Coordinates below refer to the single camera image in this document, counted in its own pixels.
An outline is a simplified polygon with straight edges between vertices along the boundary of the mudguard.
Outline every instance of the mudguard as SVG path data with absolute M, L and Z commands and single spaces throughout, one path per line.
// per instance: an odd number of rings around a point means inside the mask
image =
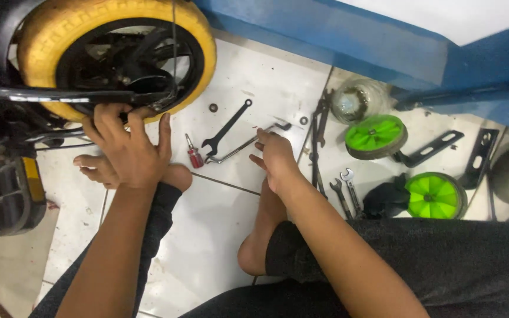
M 27 15 L 45 0 L 0 0 L 0 84 L 17 85 L 23 81 L 9 59 L 15 31 Z

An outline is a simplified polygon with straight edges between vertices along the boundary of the hand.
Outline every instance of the hand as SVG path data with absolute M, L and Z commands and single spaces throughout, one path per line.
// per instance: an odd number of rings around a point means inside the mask
M 262 151 L 262 159 L 256 155 L 249 158 L 266 171 L 268 186 L 274 193 L 278 194 L 292 178 L 303 178 L 288 139 L 275 132 L 265 132 L 262 128 L 256 134 L 259 141 L 254 146 Z
M 130 110 L 127 104 L 99 104 L 94 110 L 95 127 L 89 117 L 82 119 L 84 132 L 107 156 L 120 186 L 156 188 L 172 157 L 170 114 L 160 119 L 158 146 L 153 146 L 143 122 L 143 118 L 153 115 L 152 111 L 145 107 Z M 128 112 L 130 133 L 123 128 L 121 112 Z
M 105 189 L 115 190 L 119 186 L 119 176 L 105 155 L 78 155 L 74 165 L 80 166 L 80 172 L 91 181 L 102 183 Z

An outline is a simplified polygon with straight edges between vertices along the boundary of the bare foot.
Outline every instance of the bare foot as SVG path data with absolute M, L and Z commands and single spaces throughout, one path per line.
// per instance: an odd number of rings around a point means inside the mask
M 244 272 L 252 276 L 266 274 L 266 247 L 276 226 L 286 220 L 286 207 L 278 195 L 270 190 L 268 180 L 264 179 L 254 229 L 245 238 L 237 254 L 239 267 Z

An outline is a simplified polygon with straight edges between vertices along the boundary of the white tile floor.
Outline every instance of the white tile floor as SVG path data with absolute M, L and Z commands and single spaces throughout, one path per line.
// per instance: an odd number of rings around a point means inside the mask
M 299 118 L 310 117 L 327 83 L 330 66 L 226 33 L 216 32 L 216 37 L 218 65 L 213 80 L 197 101 L 173 116 L 173 161 L 189 166 L 184 134 L 188 133 L 196 147 L 200 146 L 204 139 L 217 133 L 247 98 L 253 100 L 253 106 L 223 138 L 219 155 L 243 144 L 255 134 L 256 127 L 270 126 L 275 118 L 294 124 L 288 137 L 297 149 L 296 154 L 300 154 L 309 125 L 299 125 Z M 347 76 L 355 75 L 335 69 L 328 86 L 338 86 Z M 208 111 L 211 103 L 219 105 L 215 114 Z M 339 212 L 329 181 L 337 178 L 343 168 L 356 172 L 355 184 L 362 200 L 373 187 L 401 172 L 442 171 L 458 177 L 465 168 L 478 129 L 488 126 L 503 130 L 495 123 L 470 115 L 426 116 L 423 110 L 397 114 L 409 131 L 404 153 L 449 129 L 462 131 L 465 137 L 456 143 L 456 150 L 445 149 L 409 170 L 388 159 L 358 161 L 347 155 L 340 139 L 347 127 L 330 116 L 325 134 L 328 142 L 320 150 L 320 169 L 329 201 Z M 147 126 L 153 142 L 158 140 L 157 127 L 157 124 Z M 61 207 L 40 297 L 86 247 L 111 204 L 114 191 L 106 195 L 99 184 L 89 182 L 71 164 L 74 156 L 97 151 L 95 147 L 59 150 L 42 153 L 38 158 L 47 196 Z M 208 151 L 206 147 L 200 152 L 205 155 Z M 252 229 L 258 203 L 256 193 L 264 178 L 263 171 L 248 159 L 249 153 L 257 151 L 251 145 L 221 165 L 211 163 L 194 170 L 197 174 L 194 184 L 178 201 L 173 227 L 153 260 L 139 318 L 178 317 L 219 293 L 251 284 L 252 277 L 239 269 L 236 255 Z M 300 167 L 310 176 L 307 155 L 301 156 Z M 475 197 L 472 202 L 477 204 L 471 204 L 467 218 L 487 220 L 486 191 L 475 195 L 473 190 L 469 196 Z M 499 206 L 506 211 L 499 219 L 506 219 L 509 206 L 497 199 Z M 267 281 L 260 278 L 258 283 Z

